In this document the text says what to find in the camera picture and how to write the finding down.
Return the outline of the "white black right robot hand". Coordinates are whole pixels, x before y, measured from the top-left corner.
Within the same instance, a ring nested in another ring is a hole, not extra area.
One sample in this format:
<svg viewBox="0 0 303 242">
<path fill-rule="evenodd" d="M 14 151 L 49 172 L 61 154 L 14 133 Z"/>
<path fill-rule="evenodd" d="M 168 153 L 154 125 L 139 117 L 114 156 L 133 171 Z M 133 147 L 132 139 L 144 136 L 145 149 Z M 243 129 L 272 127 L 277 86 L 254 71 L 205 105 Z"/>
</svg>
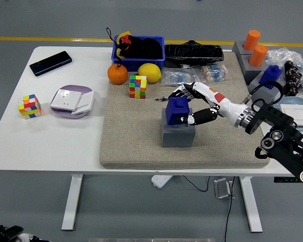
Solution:
<svg viewBox="0 0 303 242">
<path fill-rule="evenodd" d="M 227 118 L 231 125 L 238 128 L 250 114 L 250 108 L 247 105 L 233 103 L 215 89 L 201 82 L 182 84 L 169 97 L 186 97 L 187 101 L 195 98 L 202 99 L 210 106 L 175 119 L 191 126 L 205 124 L 214 121 L 217 116 L 222 116 Z"/>
</svg>

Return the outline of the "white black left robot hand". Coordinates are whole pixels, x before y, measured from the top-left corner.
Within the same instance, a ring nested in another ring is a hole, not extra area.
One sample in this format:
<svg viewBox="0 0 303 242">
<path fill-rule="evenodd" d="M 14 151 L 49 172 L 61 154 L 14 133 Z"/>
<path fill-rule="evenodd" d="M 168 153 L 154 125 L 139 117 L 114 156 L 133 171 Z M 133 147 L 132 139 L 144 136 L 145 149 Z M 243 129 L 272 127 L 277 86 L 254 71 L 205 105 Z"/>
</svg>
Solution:
<svg viewBox="0 0 303 242">
<path fill-rule="evenodd" d="M 27 242 L 48 242 L 48 240 L 41 239 L 35 235 L 24 233 L 24 228 L 18 225 L 11 227 L 5 227 L 0 225 L 0 241 L 12 242 L 12 241 L 27 241 Z"/>
</svg>

